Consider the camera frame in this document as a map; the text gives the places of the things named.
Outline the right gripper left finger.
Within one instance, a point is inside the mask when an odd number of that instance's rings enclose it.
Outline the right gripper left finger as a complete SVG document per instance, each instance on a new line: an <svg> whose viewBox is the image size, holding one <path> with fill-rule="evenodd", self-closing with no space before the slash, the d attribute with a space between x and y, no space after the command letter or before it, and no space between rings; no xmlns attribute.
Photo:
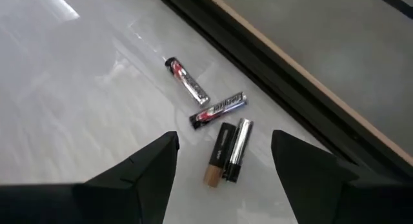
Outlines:
<svg viewBox="0 0 413 224"><path fill-rule="evenodd" d="M169 131L84 183L1 186L1 223L162 223L179 138Z"/></svg>

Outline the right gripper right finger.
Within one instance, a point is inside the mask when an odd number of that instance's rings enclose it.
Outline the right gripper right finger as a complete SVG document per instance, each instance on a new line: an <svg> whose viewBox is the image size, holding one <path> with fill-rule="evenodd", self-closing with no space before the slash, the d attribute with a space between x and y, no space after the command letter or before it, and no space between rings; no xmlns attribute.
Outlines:
<svg viewBox="0 0 413 224"><path fill-rule="evenodd" d="M277 174L298 223L412 223L412 184L397 181L302 141L272 133Z"/></svg>

